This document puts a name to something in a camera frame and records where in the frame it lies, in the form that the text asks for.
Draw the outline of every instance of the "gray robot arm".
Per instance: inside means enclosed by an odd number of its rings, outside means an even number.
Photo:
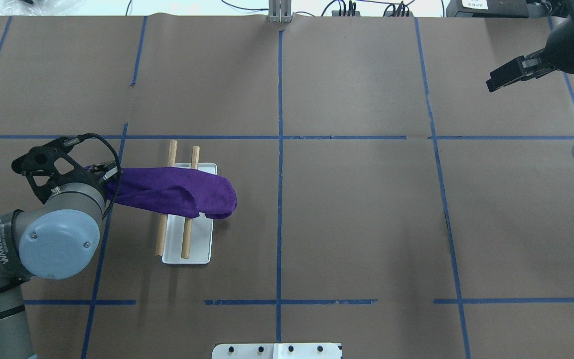
[[[13,162],[45,205],[0,215],[0,359],[34,358],[19,285],[35,276],[71,277],[86,268],[98,247],[105,182],[121,168],[116,157],[88,169],[77,164],[65,175],[53,171],[56,159],[70,159],[67,152],[82,141],[76,138],[61,137]],[[45,187],[36,185],[36,175],[49,177]]]

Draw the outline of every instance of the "white tray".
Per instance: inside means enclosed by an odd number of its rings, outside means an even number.
[[[217,345],[212,351],[212,359],[342,359],[342,345],[339,343]]]
[[[174,167],[189,168],[189,164],[175,164]],[[216,164],[198,164],[198,170],[216,175]],[[168,226],[165,233],[165,246],[161,260],[165,264],[207,264],[212,258],[212,230],[214,220],[201,216],[192,223],[192,242],[189,247],[189,258],[180,257],[183,242],[185,217],[168,214]]]

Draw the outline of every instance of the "cable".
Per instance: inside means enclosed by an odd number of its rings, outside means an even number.
[[[331,2],[329,2],[329,3],[327,4],[327,6],[325,6],[325,9],[323,10],[323,13],[322,13],[320,16],[325,16],[326,10],[329,9],[329,6],[332,6],[332,4],[333,4],[334,2],[338,2],[338,5],[340,5],[340,2],[343,2],[343,3],[344,3],[344,0],[332,0]]]
[[[128,2],[128,7],[126,7],[126,16],[128,16],[128,11],[130,11],[130,7],[132,6],[132,0]]]
[[[225,0],[221,0],[222,3],[229,5],[230,7],[234,7],[236,9],[241,9],[241,10],[248,10],[248,11],[269,11],[269,9],[248,9],[246,7],[240,7],[240,6],[236,6],[236,5],[232,5],[229,2],[225,1]]]
[[[382,16],[383,16],[383,17],[387,16],[387,11],[389,11],[389,8],[390,8],[390,7],[396,8],[396,5],[394,5],[394,4],[389,4],[389,5],[387,5],[387,7],[385,7],[385,12],[382,13]]]
[[[110,210],[112,210],[112,206],[114,206],[114,202],[115,202],[117,196],[119,195],[119,189],[121,188],[121,177],[123,177],[123,170],[121,169],[121,162],[119,162],[119,155],[117,155],[117,152],[114,150],[112,145],[110,145],[110,143],[108,141],[105,141],[105,139],[103,137],[101,137],[98,134],[93,134],[90,132],[88,134],[81,135],[80,138],[81,138],[81,141],[85,141],[86,139],[90,139],[93,137],[95,139],[98,139],[99,141],[101,141],[103,143],[103,145],[105,145],[107,148],[110,149],[110,152],[112,152],[112,155],[114,156],[114,162],[116,162],[116,164],[117,164],[117,189],[114,191],[114,196],[112,197],[110,204],[108,204],[108,207],[103,212],[103,216],[102,216],[102,219],[103,219],[103,218],[105,218],[105,216],[108,215],[108,213],[110,213]]]

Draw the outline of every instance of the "purple cloth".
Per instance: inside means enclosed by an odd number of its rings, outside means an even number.
[[[116,180],[108,182],[108,199]],[[236,192],[225,177],[183,168],[124,168],[116,203],[148,211],[224,219],[236,209]]]

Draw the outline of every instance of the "wooden dowel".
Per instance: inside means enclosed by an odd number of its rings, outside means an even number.
[[[167,167],[172,167],[176,163],[177,147],[178,147],[178,141],[176,140],[169,141]],[[159,230],[156,235],[156,250],[154,251],[154,255],[163,255],[166,233],[167,233],[167,214],[161,214],[159,217]]]
[[[192,170],[198,170],[198,155],[201,148],[194,146],[192,148]],[[183,244],[180,249],[180,257],[183,259],[189,258],[189,247],[192,241],[192,218],[185,218],[185,227],[183,229]]]

